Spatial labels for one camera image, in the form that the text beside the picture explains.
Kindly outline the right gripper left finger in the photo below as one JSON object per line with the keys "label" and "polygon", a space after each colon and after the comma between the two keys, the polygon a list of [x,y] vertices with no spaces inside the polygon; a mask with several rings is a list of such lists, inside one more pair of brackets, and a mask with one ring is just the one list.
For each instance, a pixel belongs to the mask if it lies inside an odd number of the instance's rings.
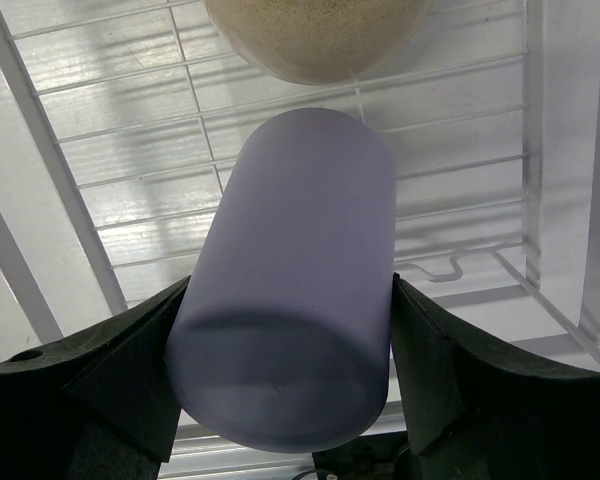
{"label": "right gripper left finger", "polygon": [[0,362],[0,479],[155,479],[181,408],[163,362],[187,282]]}

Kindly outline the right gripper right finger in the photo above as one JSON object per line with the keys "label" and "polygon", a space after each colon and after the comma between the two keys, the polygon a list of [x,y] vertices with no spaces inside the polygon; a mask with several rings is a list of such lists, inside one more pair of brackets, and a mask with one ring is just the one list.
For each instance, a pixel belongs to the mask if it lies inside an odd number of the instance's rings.
{"label": "right gripper right finger", "polygon": [[425,479],[600,479],[600,373],[511,345],[393,281],[391,344]]}

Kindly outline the purple plastic cup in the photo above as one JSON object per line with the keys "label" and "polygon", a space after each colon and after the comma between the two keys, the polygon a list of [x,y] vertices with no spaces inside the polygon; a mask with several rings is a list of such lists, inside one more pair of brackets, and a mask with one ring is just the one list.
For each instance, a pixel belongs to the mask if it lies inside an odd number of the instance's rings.
{"label": "purple plastic cup", "polygon": [[279,453],[367,430],[389,386],[394,159],[361,121],[295,109],[246,140],[165,349],[199,424]]}

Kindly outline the white ceramic bowl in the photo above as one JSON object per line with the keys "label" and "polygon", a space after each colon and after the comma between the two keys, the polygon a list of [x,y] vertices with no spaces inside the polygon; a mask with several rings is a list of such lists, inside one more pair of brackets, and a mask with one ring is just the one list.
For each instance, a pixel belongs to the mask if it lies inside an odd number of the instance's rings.
{"label": "white ceramic bowl", "polygon": [[351,82],[403,47],[429,1],[221,1],[205,3],[232,49],[254,67],[301,85]]}

